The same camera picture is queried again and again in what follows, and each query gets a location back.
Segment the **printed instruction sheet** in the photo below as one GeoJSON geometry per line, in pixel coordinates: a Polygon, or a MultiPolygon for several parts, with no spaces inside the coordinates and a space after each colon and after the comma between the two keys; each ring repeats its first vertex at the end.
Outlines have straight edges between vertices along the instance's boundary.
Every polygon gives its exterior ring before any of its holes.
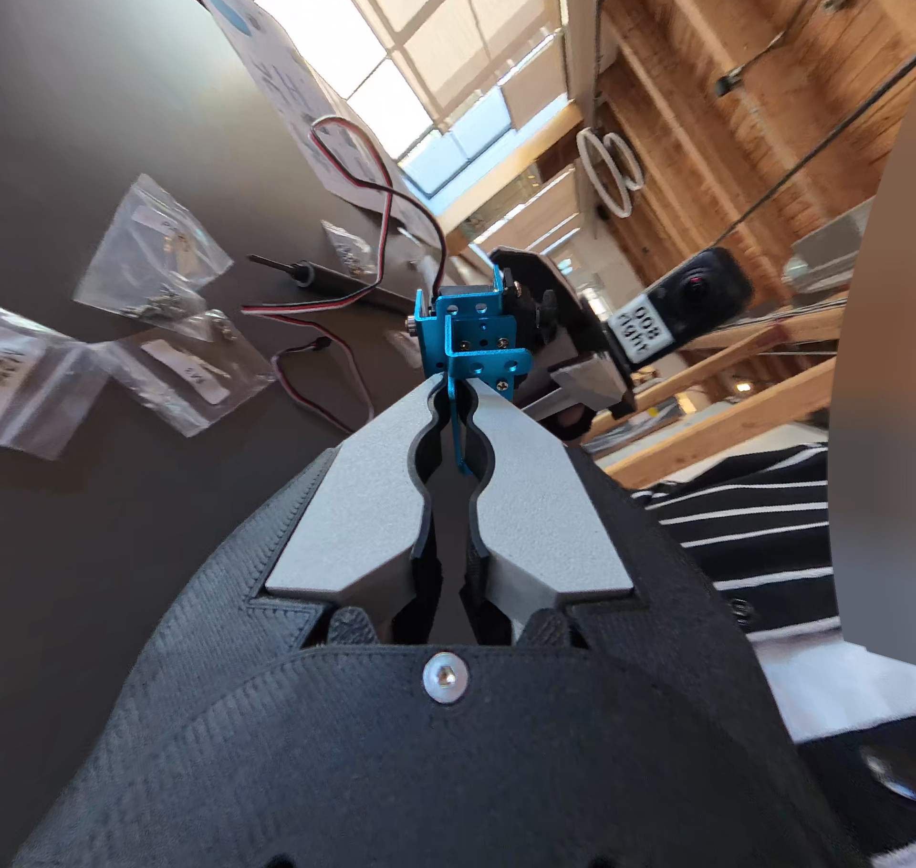
{"type": "MultiPolygon", "coordinates": [[[[364,129],[392,178],[392,186],[408,194],[403,176],[383,153],[372,131],[300,55],[281,24],[253,0],[200,0],[235,49],[263,96],[270,102],[295,139],[324,188],[332,195],[361,209],[381,213],[382,193],[358,187],[334,168],[312,137],[318,118],[338,115],[364,129]]],[[[383,176],[366,144],[339,125],[318,130],[322,143],[354,177],[383,183],[383,176]]],[[[438,245],[433,224],[416,206],[394,198],[393,217],[415,238],[438,245]]]]}

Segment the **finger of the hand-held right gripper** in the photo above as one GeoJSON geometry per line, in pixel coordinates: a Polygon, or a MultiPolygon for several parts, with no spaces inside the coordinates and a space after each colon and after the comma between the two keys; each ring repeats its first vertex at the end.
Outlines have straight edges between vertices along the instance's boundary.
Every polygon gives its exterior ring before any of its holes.
{"type": "Polygon", "coordinates": [[[618,404],[630,404],[630,381],[609,354],[537,365],[517,390],[517,406],[537,421],[577,406],[599,413],[618,404]]]}

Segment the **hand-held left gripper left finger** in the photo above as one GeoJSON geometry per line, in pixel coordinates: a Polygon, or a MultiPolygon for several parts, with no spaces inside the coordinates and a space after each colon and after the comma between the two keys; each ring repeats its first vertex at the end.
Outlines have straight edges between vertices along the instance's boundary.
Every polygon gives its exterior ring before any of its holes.
{"type": "Polygon", "coordinates": [[[428,481],[448,391],[437,373],[345,439],[265,582],[270,596],[358,607],[394,633],[428,633],[441,598],[428,481]]]}

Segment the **black white striped garment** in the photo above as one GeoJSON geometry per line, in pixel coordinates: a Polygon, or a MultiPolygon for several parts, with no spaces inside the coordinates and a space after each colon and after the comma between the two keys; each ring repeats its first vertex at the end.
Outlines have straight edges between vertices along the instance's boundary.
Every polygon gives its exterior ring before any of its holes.
{"type": "Polygon", "coordinates": [[[828,444],[739,454],[631,492],[686,550],[752,641],[837,631],[828,444]]]}

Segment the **dark desk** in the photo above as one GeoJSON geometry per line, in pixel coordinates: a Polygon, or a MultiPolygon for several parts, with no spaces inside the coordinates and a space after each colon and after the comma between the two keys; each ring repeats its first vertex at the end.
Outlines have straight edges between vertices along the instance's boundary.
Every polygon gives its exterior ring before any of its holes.
{"type": "MultiPolygon", "coordinates": [[[[243,317],[292,300],[256,253],[330,265],[330,195],[195,0],[2,0],[2,307],[87,343],[142,329],[72,300],[147,174],[231,255],[207,287],[269,358],[308,340],[243,317]]],[[[185,438],[109,382],[58,460],[2,451],[2,866],[93,749],[156,624],[235,527],[342,434],[273,384],[185,438]]]]}

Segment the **blue bracket servo assembly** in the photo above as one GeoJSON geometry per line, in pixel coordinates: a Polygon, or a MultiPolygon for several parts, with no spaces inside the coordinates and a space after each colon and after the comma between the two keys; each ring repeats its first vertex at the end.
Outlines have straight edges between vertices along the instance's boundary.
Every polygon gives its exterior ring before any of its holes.
{"type": "Polygon", "coordinates": [[[471,473],[465,452],[470,384],[486,384],[510,400],[534,364],[520,341],[520,286],[509,269],[495,267],[492,275],[482,285],[442,286],[429,300],[417,292],[414,313],[406,320],[408,334],[418,339],[425,375],[443,378],[455,458],[466,475],[471,473]]]}

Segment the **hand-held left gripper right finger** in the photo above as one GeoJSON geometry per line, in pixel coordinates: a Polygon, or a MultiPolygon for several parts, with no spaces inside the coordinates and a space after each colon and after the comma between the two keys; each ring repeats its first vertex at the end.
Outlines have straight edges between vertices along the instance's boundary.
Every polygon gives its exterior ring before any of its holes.
{"type": "Polygon", "coordinates": [[[539,610],[630,598],[633,580],[564,443],[483,381],[464,393],[475,600],[522,631],[539,610]]]}

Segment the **clear plastic screw bag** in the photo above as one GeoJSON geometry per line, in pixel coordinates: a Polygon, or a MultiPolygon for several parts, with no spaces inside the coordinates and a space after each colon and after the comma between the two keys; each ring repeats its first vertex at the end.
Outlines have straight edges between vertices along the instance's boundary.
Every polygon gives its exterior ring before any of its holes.
{"type": "Polygon", "coordinates": [[[56,460],[108,378],[88,344],[2,309],[2,448],[56,460]]]}
{"type": "Polygon", "coordinates": [[[361,237],[329,221],[322,220],[322,227],[337,258],[354,278],[373,277],[377,270],[377,253],[361,237]]]}
{"type": "Polygon", "coordinates": [[[211,340],[209,307],[200,291],[232,264],[187,208],[140,175],[118,205],[73,300],[211,340]]]}
{"type": "Polygon", "coordinates": [[[223,312],[210,309],[193,320],[204,338],[152,327],[91,346],[104,371],[185,438],[200,435],[277,379],[271,363],[223,312]]]}

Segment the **wooden beam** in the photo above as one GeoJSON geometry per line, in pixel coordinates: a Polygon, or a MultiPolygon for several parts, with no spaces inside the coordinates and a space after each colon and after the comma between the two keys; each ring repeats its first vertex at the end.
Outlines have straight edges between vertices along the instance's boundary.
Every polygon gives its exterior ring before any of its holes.
{"type": "MultiPolygon", "coordinates": [[[[761,356],[777,357],[786,347],[837,343],[842,331],[846,298],[819,303],[804,309],[771,314],[743,324],[732,324],[694,339],[688,350],[707,350],[710,355],[666,381],[653,385],[636,398],[638,413],[653,407],[696,385],[703,385],[716,375],[737,370],[743,362],[761,356]]],[[[836,350],[790,353],[790,358],[820,358],[821,361],[797,374],[766,386],[761,393],[713,416],[696,412],[686,427],[672,432],[677,425],[662,427],[662,439],[650,443],[649,437],[636,439],[634,449],[620,460],[614,460],[619,449],[603,447],[593,452],[593,459],[605,473],[628,489],[641,488],[662,481],[671,474],[707,461],[750,439],[788,424],[799,423],[831,404],[836,350]]]]}

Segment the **black screwdriver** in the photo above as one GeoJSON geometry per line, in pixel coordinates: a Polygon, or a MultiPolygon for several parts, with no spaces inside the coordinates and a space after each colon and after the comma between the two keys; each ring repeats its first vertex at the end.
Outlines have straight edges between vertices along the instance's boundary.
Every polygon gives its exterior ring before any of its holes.
{"type": "Polygon", "coordinates": [[[414,312],[415,297],[408,298],[380,285],[361,282],[313,262],[287,264],[256,254],[248,255],[247,260],[285,274],[296,286],[296,292],[283,297],[279,303],[267,303],[269,313],[278,313],[280,307],[289,305],[316,308],[329,304],[335,308],[358,302],[403,316],[414,312]]]}

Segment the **black hanging spotlight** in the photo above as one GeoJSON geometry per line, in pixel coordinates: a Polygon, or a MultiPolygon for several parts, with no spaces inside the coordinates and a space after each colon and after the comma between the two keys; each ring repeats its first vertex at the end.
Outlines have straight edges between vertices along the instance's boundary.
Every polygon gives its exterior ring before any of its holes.
{"type": "MultiPolygon", "coordinates": [[[[853,0],[821,0],[820,10],[827,14],[835,14],[851,5],[853,0]]],[[[774,51],[785,47],[791,40],[796,29],[801,28],[814,13],[812,0],[799,0],[782,30],[762,50],[753,55],[737,67],[732,68],[716,80],[714,91],[716,97],[722,98],[731,94],[743,83],[746,73],[756,66],[761,60],[770,56],[774,51]]]]}

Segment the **large window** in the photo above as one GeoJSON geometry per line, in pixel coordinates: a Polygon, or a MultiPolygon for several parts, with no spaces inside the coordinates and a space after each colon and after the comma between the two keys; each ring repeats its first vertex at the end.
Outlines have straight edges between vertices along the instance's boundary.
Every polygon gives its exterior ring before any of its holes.
{"type": "Polygon", "coordinates": [[[568,102],[558,0],[252,0],[442,204],[568,102]]]}

